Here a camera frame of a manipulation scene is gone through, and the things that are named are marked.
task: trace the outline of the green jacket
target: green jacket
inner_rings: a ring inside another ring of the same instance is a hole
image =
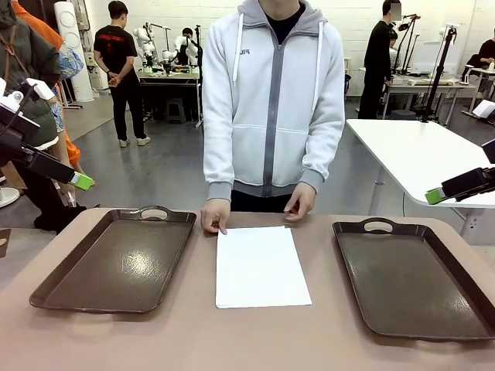
[[[15,38],[12,43],[15,54],[27,69],[29,76],[21,68],[14,56],[9,56],[9,78],[7,89],[15,89],[19,80],[31,77],[44,81],[52,87],[60,78],[58,52],[47,43],[27,23],[15,17],[10,0],[0,0],[0,35],[8,43],[15,25]],[[7,50],[0,43],[0,77],[5,77]],[[25,117],[35,121],[41,128],[30,145],[39,147],[55,139],[56,124],[50,106],[42,99],[29,100],[22,112]]]

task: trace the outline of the white brick wall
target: white brick wall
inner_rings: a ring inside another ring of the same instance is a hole
[[[173,43],[184,27],[193,29],[197,24],[203,27],[205,38],[210,25],[216,19],[234,12],[242,0],[124,1],[129,8],[128,32],[145,22],[152,22],[170,27],[169,40]],[[363,65],[370,32],[381,17],[383,0],[309,1],[313,7],[322,9],[329,22],[340,31],[345,56],[352,58],[350,95],[361,95],[364,75],[359,67]],[[86,0],[93,32],[109,23],[107,3],[109,0]],[[466,45],[463,58],[466,61],[467,56],[477,52],[481,43],[493,34],[495,0],[403,0],[402,4],[404,14],[417,13],[422,16],[416,26],[416,31],[422,33],[420,40],[440,40],[439,30],[445,28],[446,22],[461,24],[458,43]],[[156,29],[155,34],[157,47],[165,49],[162,31]]]

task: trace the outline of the white hoodie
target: white hoodie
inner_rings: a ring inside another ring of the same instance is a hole
[[[278,44],[258,0],[215,22],[203,58],[208,199],[318,191],[344,125],[342,40],[306,10]]]

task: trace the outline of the tray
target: tray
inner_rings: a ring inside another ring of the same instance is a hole
[[[161,210],[160,217],[143,217]],[[37,308],[91,313],[146,313],[162,301],[194,213],[161,206],[116,209],[103,219],[32,293]]]
[[[371,222],[392,231],[365,229]],[[495,308],[432,229],[371,218],[334,223],[333,230],[373,332],[430,341],[495,339]]]

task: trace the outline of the person in white jacket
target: person in white jacket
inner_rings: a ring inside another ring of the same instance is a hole
[[[211,26],[203,71],[205,231],[230,211],[302,219],[344,125],[339,33],[306,0],[246,0]]]

